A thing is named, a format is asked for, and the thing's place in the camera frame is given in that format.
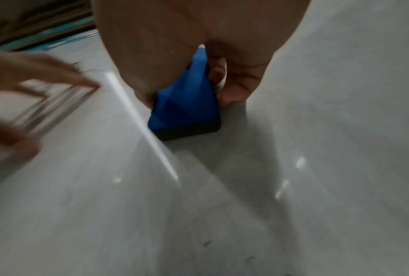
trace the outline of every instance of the hand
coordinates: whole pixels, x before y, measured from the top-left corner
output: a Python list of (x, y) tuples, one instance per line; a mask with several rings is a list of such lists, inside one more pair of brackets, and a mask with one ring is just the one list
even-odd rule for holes
[[(20, 85), (21, 82), (31, 79), (100, 87), (97, 82), (84, 77), (73, 65), (45, 53), (0, 52), (0, 90), (46, 98), (45, 94)], [(41, 149), (40, 143), (28, 133), (1, 121), (0, 145), (12, 147), (23, 158), (31, 158)]]
[(292, 35), (309, 0), (93, 0), (101, 38), (121, 77), (152, 107), (205, 44), (225, 107), (259, 86), (276, 50)]

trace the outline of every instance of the blue eraser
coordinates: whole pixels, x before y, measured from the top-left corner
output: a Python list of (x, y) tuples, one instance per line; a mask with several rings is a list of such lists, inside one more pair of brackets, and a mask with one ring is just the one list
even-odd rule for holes
[(217, 131), (221, 126), (204, 48), (172, 85), (158, 92), (148, 122), (161, 141)]

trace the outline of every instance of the glossy surface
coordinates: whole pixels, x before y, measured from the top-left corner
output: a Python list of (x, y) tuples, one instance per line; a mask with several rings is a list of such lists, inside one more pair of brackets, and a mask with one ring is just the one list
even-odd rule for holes
[(409, 276), (409, 1), (313, 1), (219, 132), (167, 144), (99, 37), (52, 53), (104, 88), (0, 163), (0, 275)]

